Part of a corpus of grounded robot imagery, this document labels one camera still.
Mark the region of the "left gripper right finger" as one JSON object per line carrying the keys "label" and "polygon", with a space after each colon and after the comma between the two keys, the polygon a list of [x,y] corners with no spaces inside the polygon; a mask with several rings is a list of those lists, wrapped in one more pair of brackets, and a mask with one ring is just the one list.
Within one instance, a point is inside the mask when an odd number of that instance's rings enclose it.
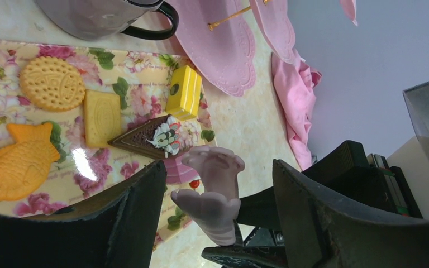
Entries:
{"label": "left gripper right finger", "polygon": [[429,220],[357,202],[283,160],[272,176],[289,267],[429,267]]}

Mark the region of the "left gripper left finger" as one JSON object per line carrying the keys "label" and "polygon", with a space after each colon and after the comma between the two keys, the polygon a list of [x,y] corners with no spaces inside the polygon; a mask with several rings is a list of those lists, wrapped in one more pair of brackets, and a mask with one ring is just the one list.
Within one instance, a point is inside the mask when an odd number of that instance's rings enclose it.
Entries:
{"label": "left gripper left finger", "polygon": [[52,215],[0,215],[0,267],[148,267],[165,179],[156,161]]}

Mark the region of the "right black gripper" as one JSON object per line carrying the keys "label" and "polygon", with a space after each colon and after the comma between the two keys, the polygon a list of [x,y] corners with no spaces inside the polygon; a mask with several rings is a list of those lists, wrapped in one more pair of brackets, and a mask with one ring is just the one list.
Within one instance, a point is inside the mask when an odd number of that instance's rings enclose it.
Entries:
{"label": "right black gripper", "polygon": [[422,216],[415,212],[401,214],[394,201],[403,197],[407,208],[414,207],[410,189],[396,176],[396,170],[370,164],[362,144],[350,140],[305,171],[274,160],[274,185],[242,198],[237,221],[281,231],[286,237],[323,236],[321,217],[304,190],[305,186],[314,186],[332,200],[343,202],[343,215],[348,220],[340,228],[348,234],[422,237]]}

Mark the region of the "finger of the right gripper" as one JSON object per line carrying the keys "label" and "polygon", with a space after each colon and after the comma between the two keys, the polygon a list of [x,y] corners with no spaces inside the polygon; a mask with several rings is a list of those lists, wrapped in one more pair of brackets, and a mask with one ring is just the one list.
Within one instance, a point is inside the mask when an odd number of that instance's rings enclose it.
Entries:
{"label": "finger of the right gripper", "polygon": [[201,256],[222,267],[288,267],[284,247],[219,246],[205,248]]}

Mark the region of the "pink silicone tongs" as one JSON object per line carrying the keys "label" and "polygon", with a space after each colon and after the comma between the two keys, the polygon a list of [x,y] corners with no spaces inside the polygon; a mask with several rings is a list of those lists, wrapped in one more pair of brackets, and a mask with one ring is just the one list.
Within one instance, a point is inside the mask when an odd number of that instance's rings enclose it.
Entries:
{"label": "pink silicone tongs", "polygon": [[235,219],[241,206],[237,176],[245,169],[244,161],[223,147],[196,146],[183,156],[182,164],[198,173],[204,192],[173,191],[172,201],[215,244],[234,245]]}

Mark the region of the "chocolate triangle cake slice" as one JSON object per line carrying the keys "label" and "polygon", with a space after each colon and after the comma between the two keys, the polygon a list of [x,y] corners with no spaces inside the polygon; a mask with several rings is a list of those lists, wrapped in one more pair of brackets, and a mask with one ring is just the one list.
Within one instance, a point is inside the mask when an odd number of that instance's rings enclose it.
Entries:
{"label": "chocolate triangle cake slice", "polygon": [[111,139],[108,144],[154,160],[167,159],[179,153],[180,126],[180,122],[168,114],[150,119]]}

